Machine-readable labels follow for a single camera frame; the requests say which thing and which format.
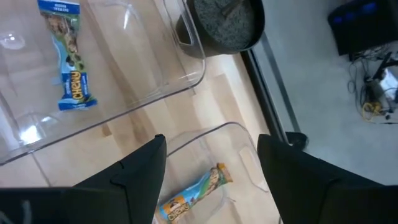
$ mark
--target tangled wires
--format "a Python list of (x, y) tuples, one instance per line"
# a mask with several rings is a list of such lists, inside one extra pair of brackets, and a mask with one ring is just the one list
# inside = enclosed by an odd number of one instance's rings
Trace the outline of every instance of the tangled wires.
[[(389, 113), (392, 111), (391, 108), (383, 108), (379, 102), (377, 96), (374, 93), (374, 88), (371, 86), (372, 76), (369, 73), (369, 62), (382, 60), (389, 51), (389, 45), (383, 45), (375, 47), (370, 50), (354, 55), (355, 60), (349, 65), (349, 82), (347, 83), (348, 91), (354, 95), (355, 107), (358, 114), (364, 119), (364, 121), (374, 124), (398, 124), (398, 123), (375, 123), (373, 118), (377, 116), (386, 116), (386, 119), (390, 119)], [(383, 92), (383, 95), (387, 91), (397, 90), (396, 88), (390, 88)]]

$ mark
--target wooden surface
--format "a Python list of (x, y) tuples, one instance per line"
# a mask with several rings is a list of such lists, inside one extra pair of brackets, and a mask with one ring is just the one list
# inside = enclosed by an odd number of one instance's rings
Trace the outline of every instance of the wooden surface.
[[(138, 2), (140, 7), (148, 7), (145, 1)], [(28, 10), (35, 8), (35, 4), (35, 1), (27, 0), (1, 2), (1, 21), (8, 19), (13, 22), (1, 24), (0, 28), (32, 36), (27, 48), (18, 54), (10, 53), (6, 49), (0, 50), (1, 92), (7, 98), (8, 106), (15, 117), (28, 110), (39, 110), (57, 117), (59, 113), (54, 102), (62, 95), (62, 88), (42, 86), (43, 83), (50, 82), (54, 73), (58, 72), (57, 55), (53, 45), (49, 44), (51, 40), (45, 27), (35, 30), (29, 28), (29, 23), (26, 22), (37, 22), (40, 24), (38, 27), (43, 24), (38, 11), (33, 13)], [(83, 7), (82, 13), (86, 15), (83, 23), (94, 26), (95, 22), (110, 22), (102, 21), (103, 18), (98, 17), (101, 11), (101, 8)], [(153, 19), (159, 21), (163, 18), (153, 16)], [(163, 32), (163, 29), (167, 28), (155, 26), (149, 32)], [(134, 29), (136, 28), (130, 27), (127, 31), (132, 32)], [(112, 24), (108, 24), (106, 28), (94, 26), (89, 31), (81, 32), (81, 54), (87, 66), (91, 68), (90, 88), (100, 104), (89, 112), (77, 111), (78, 115), (69, 113), (62, 116), (65, 126), (79, 129), (99, 119), (108, 118), (115, 111), (126, 110), (138, 98), (145, 96), (146, 91), (158, 88), (164, 81), (179, 82), (176, 80), (181, 78), (191, 81), (190, 77), (184, 77), (182, 72), (189, 69), (188, 65), (194, 69), (200, 66), (197, 60), (185, 61), (184, 69), (172, 66), (178, 57), (168, 53), (171, 45), (164, 44), (171, 43), (172, 40), (166, 35), (152, 35), (151, 40), (156, 43), (157, 48), (156, 57), (163, 55), (169, 59), (168, 63), (162, 62), (157, 67), (150, 60), (143, 61), (140, 58), (141, 50), (136, 44), (124, 48), (117, 45), (120, 41), (131, 42), (129, 40), (137, 38), (134, 36), (135, 33), (127, 33), (120, 37), (122, 39), (115, 39), (109, 35), (117, 31)], [(82, 42), (89, 39), (95, 39), (96, 42)], [(145, 73), (147, 77), (128, 75), (131, 70)], [(159, 81), (156, 74), (160, 70), (169, 75)], [(45, 100), (40, 97), (42, 95), (46, 96)], [(12, 118), (3, 119), (2, 123), (10, 124), (10, 129), (15, 128), (9, 120)], [(130, 154), (155, 134), (162, 133), (167, 139), (173, 139), (186, 131), (215, 127), (228, 121), (235, 121), (246, 127), (254, 142), (257, 142), (258, 134), (268, 132), (240, 55), (208, 58), (205, 77), (195, 88), (159, 100), (0, 167), (0, 187), (72, 186)], [(253, 200), (251, 206), (257, 210), (264, 208), (262, 215), (265, 215), (266, 219), (259, 221), (258, 217), (250, 223), (277, 223), (278, 213), (270, 194), (266, 194), (261, 200)], [(242, 217), (239, 218), (236, 207), (230, 206), (223, 207), (209, 222), (219, 223), (218, 220), (247, 223)]]

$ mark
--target gray granular contents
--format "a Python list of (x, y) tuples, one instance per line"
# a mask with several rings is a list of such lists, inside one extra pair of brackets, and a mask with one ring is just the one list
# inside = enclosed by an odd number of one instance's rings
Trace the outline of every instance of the gray granular contents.
[(221, 9), (232, 1), (194, 0), (194, 6), (212, 38), (229, 49), (245, 49), (255, 33), (254, 12), (249, 0), (245, 0), (225, 18)]

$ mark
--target chewy granola bar wrapper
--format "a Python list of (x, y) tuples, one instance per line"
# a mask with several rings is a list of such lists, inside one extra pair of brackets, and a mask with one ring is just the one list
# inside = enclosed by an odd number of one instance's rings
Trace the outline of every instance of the chewy granola bar wrapper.
[(228, 182), (232, 182), (232, 178), (225, 164), (218, 163), (216, 167), (211, 168), (197, 183), (162, 205), (159, 208), (162, 218), (167, 223), (177, 223), (197, 202)]
[(65, 94), (58, 101), (60, 110), (84, 110), (96, 105), (97, 100), (88, 92), (85, 64), (77, 47), (80, 23), (80, 5), (63, 1), (38, 0), (40, 13), (52, 33), (58, 51), (60, 79)]

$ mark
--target clear plastic bin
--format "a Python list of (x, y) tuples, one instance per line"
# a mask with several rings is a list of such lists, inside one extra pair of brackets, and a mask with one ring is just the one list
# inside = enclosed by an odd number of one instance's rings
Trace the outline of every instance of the clear plastic bin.
[[(37, 2), (0, 4), (0, 164), (189, 89), (203, 78), (205, 56), (182, 0), (81, 0), (78, 46), (98, 105), (59, 111), (58, 55)], [(190, 45), (176, 35), (180, 16)]]
[[(159, 206), (224, 162), (233, 182), (198, 202), (178, 221), (193, 223), (278, 223), (279, 214), (262, 174), (249, 133), (237, 123), (183, 133), (167, 141), (167, 162)], [(154, 223), (166, 223), (156, 212)]]

